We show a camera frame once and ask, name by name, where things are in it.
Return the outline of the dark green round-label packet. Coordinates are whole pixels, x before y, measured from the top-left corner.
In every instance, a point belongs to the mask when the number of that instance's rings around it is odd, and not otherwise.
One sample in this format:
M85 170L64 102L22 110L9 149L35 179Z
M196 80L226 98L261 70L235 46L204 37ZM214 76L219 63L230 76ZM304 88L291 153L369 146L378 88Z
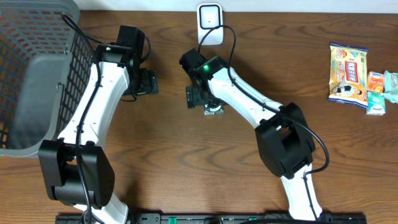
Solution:
M204 115L217 115L217 114L223 114L224 113L224 108L223 105L204 105Z

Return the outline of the large yellow snack bag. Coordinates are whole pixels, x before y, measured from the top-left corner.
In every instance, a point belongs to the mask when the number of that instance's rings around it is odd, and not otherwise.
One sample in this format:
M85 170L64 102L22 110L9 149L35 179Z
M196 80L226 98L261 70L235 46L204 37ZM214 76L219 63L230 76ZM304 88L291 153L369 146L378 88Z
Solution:
M332 43L330 52L328 100L366 109L368 49Z

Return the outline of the orange small packet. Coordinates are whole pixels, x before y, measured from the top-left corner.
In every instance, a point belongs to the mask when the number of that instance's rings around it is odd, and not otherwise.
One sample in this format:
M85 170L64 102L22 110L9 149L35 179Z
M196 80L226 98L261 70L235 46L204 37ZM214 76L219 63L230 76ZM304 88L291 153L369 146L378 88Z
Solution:
M368 73L367 91L375 93L383 93L385 84L385 75L382 73L372 72Z

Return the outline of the green white packet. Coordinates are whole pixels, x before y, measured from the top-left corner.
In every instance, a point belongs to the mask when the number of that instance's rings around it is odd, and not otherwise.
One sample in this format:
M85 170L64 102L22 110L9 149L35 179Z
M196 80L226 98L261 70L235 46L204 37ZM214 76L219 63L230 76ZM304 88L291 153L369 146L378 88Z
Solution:
M367 92L368 108L366 114L382 116L386 113L385 99L382 93Z

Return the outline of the light blue small packet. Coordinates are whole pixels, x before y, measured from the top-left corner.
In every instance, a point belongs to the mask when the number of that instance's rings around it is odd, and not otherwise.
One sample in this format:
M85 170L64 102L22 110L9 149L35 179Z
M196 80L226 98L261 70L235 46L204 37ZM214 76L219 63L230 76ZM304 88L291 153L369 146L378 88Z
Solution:
M397 73L391 73L387 70L384 72L384 97L391 103L398 102L398 82Z

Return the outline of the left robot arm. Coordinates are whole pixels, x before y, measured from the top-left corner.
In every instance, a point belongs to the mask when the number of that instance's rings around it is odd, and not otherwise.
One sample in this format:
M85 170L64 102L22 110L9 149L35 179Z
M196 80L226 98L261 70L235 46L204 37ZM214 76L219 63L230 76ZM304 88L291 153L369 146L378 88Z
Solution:
M129 207L114 193L115 173L104 147L122 96L159 91L155 72L140 65L149 39L137 27L121 26L118 38L94 52L88 86L56 140L42 141L38 155L47 195L82 210L82 223L127 223Z

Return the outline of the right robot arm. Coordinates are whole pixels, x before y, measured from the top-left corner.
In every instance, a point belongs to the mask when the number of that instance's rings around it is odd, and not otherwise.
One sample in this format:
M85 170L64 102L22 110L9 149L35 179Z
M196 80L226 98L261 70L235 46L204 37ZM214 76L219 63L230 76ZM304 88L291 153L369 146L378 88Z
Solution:
M222 102L236 110L254 128L262 162L282 180L290 216L311 221L320 218L322 208L310 175L315 143L302 110L294 103L284 106L262 95L218 56L207 60L191 49L179 64L200 95L187 101L189 107Z

